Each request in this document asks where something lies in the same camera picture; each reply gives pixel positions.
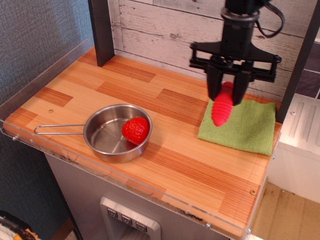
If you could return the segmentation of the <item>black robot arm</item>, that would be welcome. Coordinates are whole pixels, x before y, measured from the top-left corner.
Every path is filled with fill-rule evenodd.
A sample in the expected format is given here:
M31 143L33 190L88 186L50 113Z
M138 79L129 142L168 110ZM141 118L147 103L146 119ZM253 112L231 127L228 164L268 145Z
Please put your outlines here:
M194 42L190 45L190 67L207 75L208 96L215 100L222 90L225 74L234 76L232 101L241 103L248 84L254 80L273 83L278 64L276 54L257 48L252 43L254 27L260 27L260 8L266 7L285 21L283 13L268 0L227 0L221 10L224 20L219 42Z

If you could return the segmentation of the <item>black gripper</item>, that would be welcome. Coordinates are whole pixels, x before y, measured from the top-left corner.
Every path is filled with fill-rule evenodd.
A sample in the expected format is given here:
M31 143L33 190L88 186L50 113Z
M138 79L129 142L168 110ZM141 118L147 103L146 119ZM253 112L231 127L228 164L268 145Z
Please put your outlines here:
M190 67L207 74L208 96L214 101L221 91L223 73L235 75L232 100L239 105L249 82L273 83L281 57L252 44L258 14L223 14L222 39L219 42L194 42L190 45Z

